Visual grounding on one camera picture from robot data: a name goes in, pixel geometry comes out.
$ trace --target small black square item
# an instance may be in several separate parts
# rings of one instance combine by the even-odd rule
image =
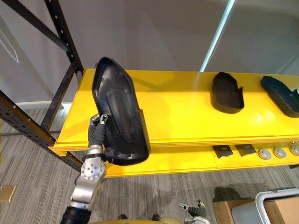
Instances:
[[[256,153],[256,150],[251,144],[235,145],[241,156]]]
[[[233,154],[233,151],[230,149],[229,145],[213,146],[213,149],[219,159]]]

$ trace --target yellow shelving unit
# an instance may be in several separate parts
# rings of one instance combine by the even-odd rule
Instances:
[[[288,153],[284,159],[263,161],[257,154],[215,157],[211,145],[257,144],[299,140],[299,119],[284,115],[260,85],[265,74],[231,73],[243,86],[245,107],[225,114],[211,105],[210,90],[217,72],[128,70],[143,109],[151,154],[140,164],[108,165],[107,176],[177,173],[299,163]],[[53,147],[56,154],[87,149],[89,119],[97,113],[91,86],[94,69],[86,69],[62,131]],[[299,89],[299,77],[270,75],[290,89]]]

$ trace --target silver robotic arm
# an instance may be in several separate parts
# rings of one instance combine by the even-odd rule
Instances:
[[[106,114],[96,114],[88,128],[88,150],[80,176],[60,224],[86,224],[106,174],[102,143],[105,139]]]

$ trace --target gray carpet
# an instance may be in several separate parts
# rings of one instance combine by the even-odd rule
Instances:
[[[27,111],[38,123],[46,110]],[[61,128],[66,112],[60,110],[52,130]],[[15,132],[1,121],[1,132]],[[1,204],[1,224],[59,223],[74,188],[78,172],[23,136],[1,138],[0,184],[17,185],[10,203]],[[201,199],[207,218],[216,223],[212,202],[255,197],[260,191],[299,186],[299,168],[287,166],[174,175],[147,175],[106,179],[91,222],[149,219],[155,213],[183,222],[178,203],[195,206]]]

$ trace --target black metal rack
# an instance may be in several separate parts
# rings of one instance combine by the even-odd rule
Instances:
[[[46,25],[44,25],[36,16],[34,16],[24,5],[17,0],[2,0],[20,16],[30,22],[39,31],[50,38],[55,44],[62,48],[71,64],[65,73],[65,76],[56,91],[56,94],[43,118],[41,125],[38,125],[30,116],[28,116],[21,108],[19,108],[8,96],[0,90],[0,116],[12,127],[17,129],[21,134],[31,139],[41,148],[45,149],[64,163],[72,168],[80,171],[82,162],[77,159],[70,152],[66,156],[60,157],[50,149],[53,146],[55,138],[50,135],[49,131],[54,121],[56,113],[62,102],[64,94],[69,87],[73,74],[76,73],[78,81],[82,78],[83,66],[79,55],[75,48],[74,42],[71,38],[70,31],[67,27],[64,15],[62,13],[58,0],[44,0],[50,16],[53,20],[54,26],[59,36],[54,34]]]

